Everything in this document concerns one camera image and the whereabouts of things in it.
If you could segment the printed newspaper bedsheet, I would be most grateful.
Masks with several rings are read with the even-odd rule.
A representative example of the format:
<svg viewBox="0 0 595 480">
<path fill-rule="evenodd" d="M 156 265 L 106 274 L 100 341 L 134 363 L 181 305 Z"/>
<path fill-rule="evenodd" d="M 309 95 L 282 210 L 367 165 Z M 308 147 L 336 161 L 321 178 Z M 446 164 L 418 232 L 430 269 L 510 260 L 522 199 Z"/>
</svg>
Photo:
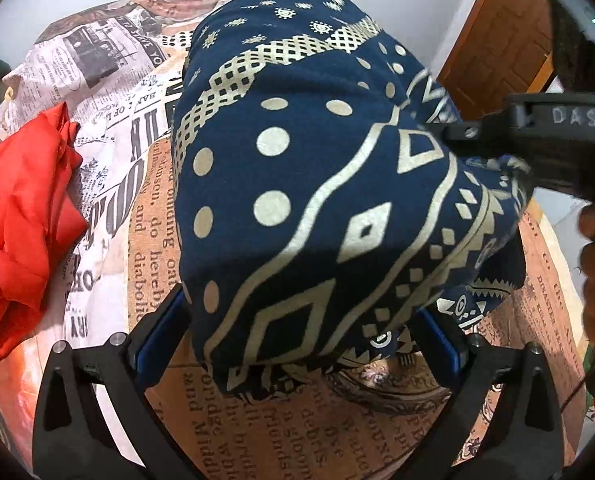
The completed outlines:
<svg viewBox="0 0 595 480">
<path fill-rule="evenodd" d="M 99 344 L 131 330 L 179 278 L 169 126 L 182 58 L 221 0 L 124 0 L 52 23 L 9 76 L 0 142 L 65 101 L 81 123 L 74 185 L 87 233 L 61 264 L 35 333 L 0 362 L 0 438 L 24 466 L 52 344 Z M 146 394 L 212 479 L 385 479 L 448 393 L 402 336 L 396 356 L 322 377 L 255 405 L 223 396 L 180 342 Z"/>
</svg>

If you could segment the brown wooden door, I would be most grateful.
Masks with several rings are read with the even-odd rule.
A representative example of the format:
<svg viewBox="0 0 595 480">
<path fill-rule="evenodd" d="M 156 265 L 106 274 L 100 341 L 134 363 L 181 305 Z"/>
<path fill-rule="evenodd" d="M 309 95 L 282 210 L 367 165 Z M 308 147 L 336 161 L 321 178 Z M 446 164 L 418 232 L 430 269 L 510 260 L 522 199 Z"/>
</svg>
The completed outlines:
<svg viewBox="0 0 595 480">
<path fill-rule="evenodd" d="M 552 50 L 547 0 L 475 0 L 439 74 L 461 117 L 473 120 L 524 93 Z"/>
</svg>

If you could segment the red folded garment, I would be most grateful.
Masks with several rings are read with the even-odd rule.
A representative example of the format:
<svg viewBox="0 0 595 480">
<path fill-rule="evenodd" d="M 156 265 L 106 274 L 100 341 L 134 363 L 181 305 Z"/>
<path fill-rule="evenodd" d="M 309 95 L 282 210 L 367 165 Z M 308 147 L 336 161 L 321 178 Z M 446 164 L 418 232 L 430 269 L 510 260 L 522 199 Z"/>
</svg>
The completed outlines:
<svg viewBox="0 0 595 480">
<path fill-rule="evenodd" d="M 87 229 L 67 191 L 78 130 L 60 103 L 0 143 L 0 361 L 41 321 L 52 275 Z"/>
</svg>

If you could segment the navy patterned hoodie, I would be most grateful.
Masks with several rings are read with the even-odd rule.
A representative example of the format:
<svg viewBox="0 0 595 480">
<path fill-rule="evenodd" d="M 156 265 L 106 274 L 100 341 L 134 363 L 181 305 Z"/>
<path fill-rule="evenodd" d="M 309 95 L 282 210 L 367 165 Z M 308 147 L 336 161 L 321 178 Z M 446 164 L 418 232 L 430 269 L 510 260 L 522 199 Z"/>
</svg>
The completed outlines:
<svg viewBox="0 0 595 480">
<path fill-rule="evenodd" d="M 195 29 L 171 129 L 198 362 L 228 396 L 409 353 L 525 281 L 525 162 L 458 156 L 444 87 L 351 0 L 231 0 Z"/>
</svg>

